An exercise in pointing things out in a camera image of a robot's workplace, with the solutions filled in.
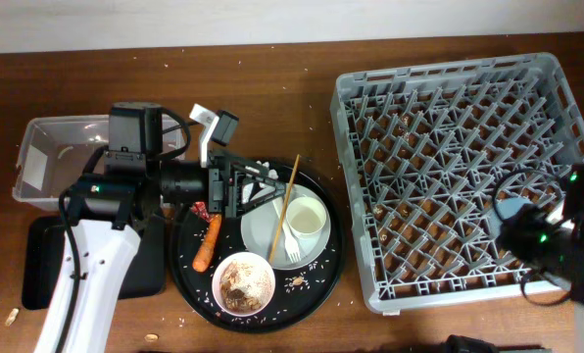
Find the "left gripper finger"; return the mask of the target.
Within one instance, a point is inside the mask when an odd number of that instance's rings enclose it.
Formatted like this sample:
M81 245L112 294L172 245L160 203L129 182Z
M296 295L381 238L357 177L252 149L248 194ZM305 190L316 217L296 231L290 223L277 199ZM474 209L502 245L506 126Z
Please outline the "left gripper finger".
M234 184L239 188L253 183L262 183L267 186L285 184L287 186L286 182L270 177L269 168L242 157L232 158L232 171Z
M246 203L242 201L242 188L239 188L238 191L233 192L232 217L241 218L244 215L254 211L255 209L269 203L270 201L284 196L286 194L286 188L287 186L285 184L272 186L270 189L267 189L267 193L265 195L255 197Z

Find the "wooden chopstick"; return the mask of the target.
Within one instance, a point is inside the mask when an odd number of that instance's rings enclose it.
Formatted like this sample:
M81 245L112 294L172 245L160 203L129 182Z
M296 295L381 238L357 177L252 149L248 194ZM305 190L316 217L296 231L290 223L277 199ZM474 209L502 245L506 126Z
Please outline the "wooden chopstick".
M296 177L296 174L297 174L297 171L298 171L300 159L301 159L301 155L298 154L296 156L295 163L294 163L294 166L293 166L293 171L292 171L291 176L290 176L290 178L288 180L288 184L287 184L287 188L286 188L286 194L285 194L284 199L283 199L283 213L284 213L285 221L286 221L286 211L287 211L287 208L288 208L288 204L289 204L289 200L290 200L290 196L291 196L291 191L292 191L293 186L294 186L294 180L295 180L295 177ZM279 220L278 226L276 228L276 233L275 233L274 241L273 241L273 244L271 246L270 254L268 256L268 261L270 263L272 263L272 260L273 260L273 257L274 257L274 253L275 253L275 251L277 249L277 245L278 245L278 242L279 242L280 235L283 235L283 232L281 231L281 222Z

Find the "cream plastic cup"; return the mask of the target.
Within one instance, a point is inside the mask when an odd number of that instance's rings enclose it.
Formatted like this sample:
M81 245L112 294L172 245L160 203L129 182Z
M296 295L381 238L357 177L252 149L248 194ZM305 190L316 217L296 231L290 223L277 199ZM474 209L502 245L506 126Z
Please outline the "cream plastic cup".
M296 237L314 238L325 227L327 212L319 200L310 196L300 196L288 204L286 221Z

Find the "white plastic fork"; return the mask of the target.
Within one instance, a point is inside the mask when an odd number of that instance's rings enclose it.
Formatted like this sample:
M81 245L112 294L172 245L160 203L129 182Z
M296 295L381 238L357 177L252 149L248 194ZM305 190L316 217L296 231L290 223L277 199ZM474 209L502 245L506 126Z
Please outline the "white plastic fork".
M288 259L292 263L296 263L301 260L300 249L297 240L293 237L288 224L285 221L283 213L283 198L279 197L273 201L273 207L280 218L281 231L284 235L284 249Z

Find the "blue plastic cup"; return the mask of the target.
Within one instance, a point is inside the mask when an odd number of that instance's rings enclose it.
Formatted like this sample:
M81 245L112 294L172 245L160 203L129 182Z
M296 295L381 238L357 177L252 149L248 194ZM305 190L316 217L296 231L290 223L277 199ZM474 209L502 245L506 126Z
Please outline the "blue plastic cup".
M491 209L486 216L489 223L489 237L496 239L501 233L502 220L516 215L524 206L533 206L531 201L525 198L509 198L497 203L501 216L498 216L494 209Z

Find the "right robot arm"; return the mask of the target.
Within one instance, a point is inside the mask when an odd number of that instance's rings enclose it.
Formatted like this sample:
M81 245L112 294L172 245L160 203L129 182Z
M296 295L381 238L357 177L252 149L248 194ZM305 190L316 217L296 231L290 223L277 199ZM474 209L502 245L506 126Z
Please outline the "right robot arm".
M566 176L517 169L499 179L492 196L512 178L524 174L553 181L565 193L560 218L554 222L550 213L529 201L493 200L493 212L500 223L495 242L530 268L519 282L528 303L538 307L556 307L568 301L575 304L575 350L584 352L584 165L573 165ZM530 299L526 285L533 277L561 288L564 295L550 302Z

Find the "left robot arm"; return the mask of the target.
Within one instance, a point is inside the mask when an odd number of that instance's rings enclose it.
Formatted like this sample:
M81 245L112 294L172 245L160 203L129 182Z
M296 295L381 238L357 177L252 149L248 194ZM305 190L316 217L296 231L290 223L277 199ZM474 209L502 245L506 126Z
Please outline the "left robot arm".
M156 103L112 106L108 143L58 199L63 259L36 351L104 351L122 283L163 203L201 202L235 219L288 194L290 183L226 151L237 124L200 105L187 119Z

